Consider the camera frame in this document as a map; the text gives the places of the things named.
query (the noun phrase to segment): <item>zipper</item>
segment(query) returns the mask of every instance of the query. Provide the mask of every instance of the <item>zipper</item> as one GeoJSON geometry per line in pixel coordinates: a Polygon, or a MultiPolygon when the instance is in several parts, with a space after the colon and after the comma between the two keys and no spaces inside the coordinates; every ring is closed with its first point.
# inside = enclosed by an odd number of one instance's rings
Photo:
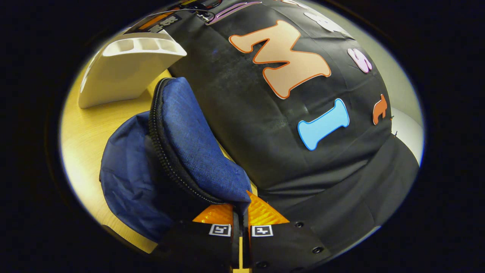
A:
{"type": "Polygon", "coordinates": [[[153,147],[155,149],[155,154],[157,155],[157,158],[165,171],[166,174],[168,174],[169,179],[171,182],[177,184],[179,187],[184,189],[186,192],[189,194],[193,194],[196,197],[210,203],[210,204],[215,204],[215,205],[221,205],[221,204],[227,204],[227,202],[224,202],[220,200],[219,198],[213,197],[209,193],[205,192],[203,189],[200,187],[196,186],[195,181],[192,183],[189,183],[188,181],[185,181],[182,177],[180,177],[179,173],[174,170],[174,166],[172,166],[170,159],[167,156],[167,153],[163,149],[162,145],[162,140],[159,136],[158,133],[158,128],[157,128],[157,111],[158,108],[162,105],[162,89],[163,87],[171,80],[174,78],[165,78],[162,79],[157,86],[155,87],[155,91],[153,93],[153,100],[152,100],[152,106],[150,109],[150,114],[148,118],[149,122],[149,135],[151,137],[151,140],[153,142],[153,147]]]}

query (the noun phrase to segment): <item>foam letter sticker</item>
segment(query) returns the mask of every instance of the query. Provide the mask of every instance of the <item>foam letter sticker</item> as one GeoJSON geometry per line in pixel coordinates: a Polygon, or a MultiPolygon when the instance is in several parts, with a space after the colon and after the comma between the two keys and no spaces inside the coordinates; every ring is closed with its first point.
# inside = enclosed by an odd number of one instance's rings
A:
{"type": "Polygon", "coordinates": [[[335,106],[325,114],[313,121],[304,120],[298,123],[298,133],[304,145],[313,151],[317,148],[317,143],[331,132],[340,127],[349,126],[350,119],[347,108],[341,99],[335,100],[335,106]]]}
{"type": "Polygon", "coordinates": [[[336,23],[334,23],[332,20],[328,19],[325,16],[316,16],[309,12],[305,12],[303,14],[305,14],[308,18],[317,22],[321,27],[323,27],[324,29],[330,32],[334,32],[334,31],[341,32],[343,30],[339,25],[337,25],[336,23]]]}
{"type": "Polygon", "coordinates": [[[377,125],[379,123],[380,115],[382,115],[382,118],[386,117],[387,108],[388,103],[386,102],[384,95],[381,94],[381,100],[374,105],[374,110],[372,112],[372,121],[374,122],[374,125],[377,125]]]}
{"type": "Polygon", "coordinates": [[[281,99],[290,96],[290,91],[309,79],[330,76],[327,62],[318,54],[292,50],[300,38],[300,32],[289,23],[278,20],[276,25],[243,36],[232,35],[229,42],[244,53],[253,51],[253,46],[266,41],[253,58],[255,64],[286,63],[278,68],[263,69],[263,77],[273,92],[281,99]]]}
{"type": "Polygon", "coordinates": [[[369,73],[369,70],[372,70],[371,63],[358,49],[348,49],[347,52],[364,73],[369,73]]]}

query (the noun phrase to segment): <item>black zipper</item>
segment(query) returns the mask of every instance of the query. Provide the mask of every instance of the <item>black zipper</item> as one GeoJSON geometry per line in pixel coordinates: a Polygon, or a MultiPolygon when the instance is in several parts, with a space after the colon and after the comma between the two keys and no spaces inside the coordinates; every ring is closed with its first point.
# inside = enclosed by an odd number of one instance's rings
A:
{"type": "Polygon", "coordinates": [[[203,189],[201,189],[195,181],[192,180],[190,174],[183,169],[182,163],[175,163],[175,159],[173,158],[175,153],[170,153],[167,151],[170,149],[170,144],[163,136],[163,122],[159,117],[162,110],[162,90],[166,86],[166,84],[173,80],[174,78],[165,78],[162,79],[157,86],[155,87],[155,91],[153,92],[153,100],[150,109],[150,114],[148,118],[149,122],[149,135],[153,142],[153,147],[155,150],[155,154],[165,171],[168,175],[169,179],[172,183],[175,183],[180,188],[182,188],[185,192],[191,194],[192,196],[199,198],[203,201],[206,201],[210,204],[227,204],[223,200],[212,196],[211,194],[207,193],[203,189]]]}

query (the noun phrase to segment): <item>white organizer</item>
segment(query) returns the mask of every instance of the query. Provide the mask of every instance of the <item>white organizer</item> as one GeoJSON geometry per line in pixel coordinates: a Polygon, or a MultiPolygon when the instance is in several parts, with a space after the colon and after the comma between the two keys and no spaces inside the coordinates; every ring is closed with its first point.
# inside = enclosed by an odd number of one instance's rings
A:
{"type": "Polygon", "coordinates": [[[186,55],[165,30],[118,35],[89,64],[78,105],[88,108],[138,98],[153,79],[186,55]]]}

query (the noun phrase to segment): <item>orange letter m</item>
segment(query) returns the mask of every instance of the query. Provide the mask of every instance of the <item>orange letter m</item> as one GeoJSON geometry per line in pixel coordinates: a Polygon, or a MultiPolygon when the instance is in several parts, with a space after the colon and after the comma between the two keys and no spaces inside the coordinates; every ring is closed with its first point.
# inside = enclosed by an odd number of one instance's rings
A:
{"type": "Polygon", "coordinates": [[[298,85],[323,75],[330,76],[327,62],[318,54],[293,51],[300,32],[289,23],[278,20],[276,25],[243,36],[232,35],[229,42],[239,51],[250,53],[253,46],[267,40],[253,58],[255,64],[286,63],[278,68],[263,69],[263,77],[281,99],[290,96],[298,85]]]}

